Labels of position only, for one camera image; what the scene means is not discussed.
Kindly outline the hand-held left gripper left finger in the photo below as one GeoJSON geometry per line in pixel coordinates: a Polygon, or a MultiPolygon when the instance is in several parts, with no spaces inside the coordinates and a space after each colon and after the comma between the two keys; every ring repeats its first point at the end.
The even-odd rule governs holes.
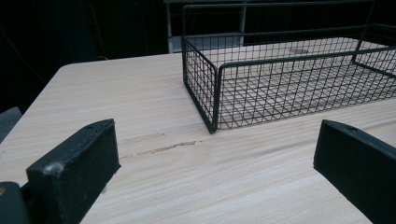
{"type": "Polygon", "coordinates": [[[26,169],[34,224],[79,224],[120,169],[115,121],[89,124],[26,169]]]}

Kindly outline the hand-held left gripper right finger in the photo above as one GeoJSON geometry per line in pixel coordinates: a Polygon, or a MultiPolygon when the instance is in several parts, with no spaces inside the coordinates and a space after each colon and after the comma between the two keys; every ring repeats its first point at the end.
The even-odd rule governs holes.
{"type": "Polygon", "coordinates": [[[374,224],[396,224],[396,147],[325,119],[313,165],[374,224]]]}

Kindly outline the white metal stand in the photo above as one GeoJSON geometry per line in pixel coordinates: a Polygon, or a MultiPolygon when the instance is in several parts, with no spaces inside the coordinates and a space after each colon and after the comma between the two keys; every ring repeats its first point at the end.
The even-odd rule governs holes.
{"type": "MultiPolygon", "coordinates": [[[[238,32],[231,32],[231,33],[221,33],[221,34],[207,34],[207,35],[191,35],[188,37],[197,37],[201,40],[199,44],[197,44],[199,49],[209,49],[210,47],[210,37],[214,35],[237,35],[242,34],[245,31],[245,24],[246,24],[246,16],[247,16],[247,3],[252,3],[253,0],[248,1],[239,1],[239,0],[163,0],[165,3],[166,9],[166,24],[167,24],[167,42],[168,42],[168,53],[177,53],[182,51],[182,44],[181,44],[181,35],[176,36],[172,33],[172,19],[171,19],[171,4],[185,4],[186,6],[197,6],[202,5],[203,8],[215,8],[215,5],[221,5],[220,7],[226,8],[227,6],[231,5],[238,5],[237,8],[240,8],[239,13],[239,30],[238,32]]],[[[239,39],[233,40],[231,43],[231,37],[225,37],[223,40],[219,40],[218,47],[227,48],[227,47],[235,47],[235,46],[242,46],[243,37],[238,37],[239,39]]]]}

